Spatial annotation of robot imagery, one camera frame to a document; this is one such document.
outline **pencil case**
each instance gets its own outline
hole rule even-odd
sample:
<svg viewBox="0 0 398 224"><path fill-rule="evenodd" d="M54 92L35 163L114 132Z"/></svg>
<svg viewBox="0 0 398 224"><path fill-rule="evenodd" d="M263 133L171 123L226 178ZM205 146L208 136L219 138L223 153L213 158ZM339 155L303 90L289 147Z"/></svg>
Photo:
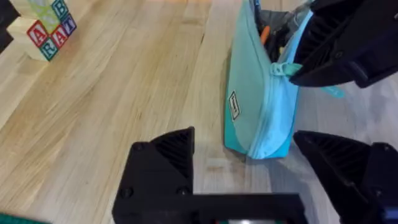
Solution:
<svg viewBox="0 0 398 224"><path fill-rule="evenodd" d="M298 87L289 82L300 65L293 63L303 30L312 16L309 7L293 14L261 11L271 27L294 23L287 45L271 60L261 44L255 4L243 1L234 34L224 111L224 145L253 159L284 157L292 140Z"/></svg>

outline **wood grain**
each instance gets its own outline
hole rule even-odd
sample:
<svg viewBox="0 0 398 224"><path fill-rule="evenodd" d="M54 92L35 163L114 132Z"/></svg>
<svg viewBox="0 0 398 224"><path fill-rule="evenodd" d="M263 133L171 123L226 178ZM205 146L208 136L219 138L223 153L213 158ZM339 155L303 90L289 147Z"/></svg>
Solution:
<svg viewBox="0 0 398 224"><path fill-rule="evenodd" d="M278 9L295 3L273 1ZM51 63L29 60L11 44L0 55L0 212L113 223L130 145L194 126L195 192L299 192L310 223L338 223L294 145L285 159L264 161L223 147L240 4L70 0L78 28ZM302 88L296 128L397 147L397 84L397 77L365 90L347 84L343 99Z"/></svg>

